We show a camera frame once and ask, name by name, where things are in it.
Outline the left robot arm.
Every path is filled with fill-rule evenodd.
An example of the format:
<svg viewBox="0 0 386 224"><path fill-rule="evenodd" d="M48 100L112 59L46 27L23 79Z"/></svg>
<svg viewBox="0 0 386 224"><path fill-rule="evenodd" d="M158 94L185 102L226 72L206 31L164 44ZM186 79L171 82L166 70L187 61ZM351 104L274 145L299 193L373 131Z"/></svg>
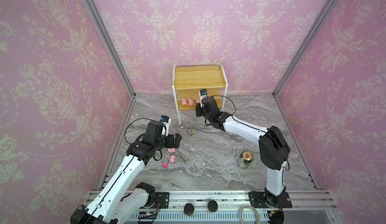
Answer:
<svg viewBox="0 0 386 224"><path fill-rule="evenodd" d="M169 134L171 119L163 115L159 121L150 120L146 131L132 142L120 167L112 179L87 206L80 205L72 214L72 224L123 224L140 208L159 208L155 187L138 184L134 191L127 190L156 153L163 148L178 148L182 136Z"/></svg>

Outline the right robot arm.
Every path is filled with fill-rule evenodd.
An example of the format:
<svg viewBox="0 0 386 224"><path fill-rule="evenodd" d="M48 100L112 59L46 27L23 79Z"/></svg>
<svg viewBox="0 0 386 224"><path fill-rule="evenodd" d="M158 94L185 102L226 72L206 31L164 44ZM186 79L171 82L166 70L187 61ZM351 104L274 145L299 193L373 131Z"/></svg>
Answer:
<svg viewBox="0 0 386 224"><path fill-rule="evenodd" d="M206 125L223 132L236 134L258 145L260 159L266 166L267 181L264 201L271 208L292 208L291 199L286 192L284 173L290 169L288 156L291 151L282 132L276 126L260 127L242 121L232 113L221 111L213 96L201 96L196 106L196 116L203 116Z"/></svg>

